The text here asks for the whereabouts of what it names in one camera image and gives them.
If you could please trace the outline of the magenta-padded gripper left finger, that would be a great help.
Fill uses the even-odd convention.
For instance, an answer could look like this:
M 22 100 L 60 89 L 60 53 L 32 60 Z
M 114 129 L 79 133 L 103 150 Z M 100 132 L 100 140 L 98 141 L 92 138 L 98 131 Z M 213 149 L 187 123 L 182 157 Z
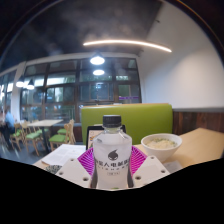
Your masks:
M 93 173 L 93 149 L 90 148 L 78 158 L 70 158 L 56 175 L 81 187 L 90 188 Z

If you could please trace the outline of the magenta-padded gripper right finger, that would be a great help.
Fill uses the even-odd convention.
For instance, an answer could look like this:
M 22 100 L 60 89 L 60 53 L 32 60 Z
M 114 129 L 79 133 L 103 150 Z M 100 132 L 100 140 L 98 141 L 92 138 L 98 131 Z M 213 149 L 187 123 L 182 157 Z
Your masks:
M 143 187 L 169 174 L 155 156 L 147 156 L 133 146 L 130 157 L 130 173 L 135 187 Z

